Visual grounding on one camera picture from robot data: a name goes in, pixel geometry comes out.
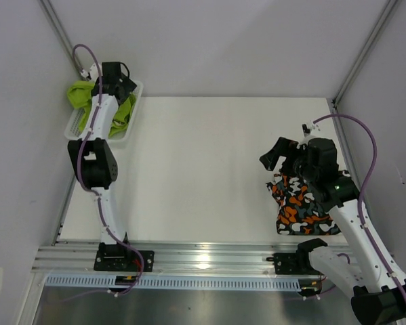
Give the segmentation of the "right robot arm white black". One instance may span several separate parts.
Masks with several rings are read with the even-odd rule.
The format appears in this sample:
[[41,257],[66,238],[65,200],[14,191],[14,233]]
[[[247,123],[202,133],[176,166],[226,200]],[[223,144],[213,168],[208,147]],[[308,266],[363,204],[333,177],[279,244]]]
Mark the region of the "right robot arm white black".
[[314,199],[341,229],[357,266],[339,258],[322,240],[298,245],[295,257],[303,273],[327,276],[349,299],[361,324],[388,324],[406,318],[406,273],[380,240],[351,176],[338,165],[333,140],[307,136],[302,143],[280,137],[260,157],[268,171],[284,158],[280,171],[303,179]]

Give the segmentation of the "orange camouflage shorts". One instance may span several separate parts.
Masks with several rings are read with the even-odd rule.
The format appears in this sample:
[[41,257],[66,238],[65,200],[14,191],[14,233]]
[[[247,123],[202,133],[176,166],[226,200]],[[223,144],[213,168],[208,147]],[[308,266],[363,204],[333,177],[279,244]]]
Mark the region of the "orange camouflage shorts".
[[335,221],[314,198],[308,185],[299,177],[275,173],[266,183],[275,200],[276,230],[283,236],[337,236]]

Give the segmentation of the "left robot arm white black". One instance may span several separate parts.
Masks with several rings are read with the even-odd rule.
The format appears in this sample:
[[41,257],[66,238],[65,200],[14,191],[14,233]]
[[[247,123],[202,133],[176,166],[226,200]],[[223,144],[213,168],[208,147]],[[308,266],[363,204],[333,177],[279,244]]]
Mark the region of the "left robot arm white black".
[[136,84],[121,70],[120,62],[103,62],[92,89],[92,108],[78,139],[70,140],[68,154],[77,181],[92,195],[100,222],[100,243],[125,244],[127,231],[119,217],[115,198],[118,162],[108,135],[119,106]]

